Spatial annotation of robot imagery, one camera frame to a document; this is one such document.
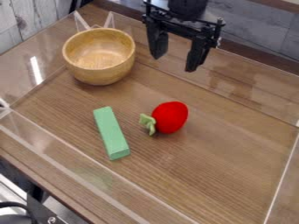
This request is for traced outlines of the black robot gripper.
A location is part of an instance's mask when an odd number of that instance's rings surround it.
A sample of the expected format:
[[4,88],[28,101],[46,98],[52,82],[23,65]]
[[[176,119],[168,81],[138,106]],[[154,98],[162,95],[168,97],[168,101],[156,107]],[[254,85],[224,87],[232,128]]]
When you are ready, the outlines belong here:
[[204,63],[211,47],[218,47],[224,19],[207,11],[210,0],[143,0],[150,53],[159,60],[168,51],[168,32],[192,39],[186,71]]

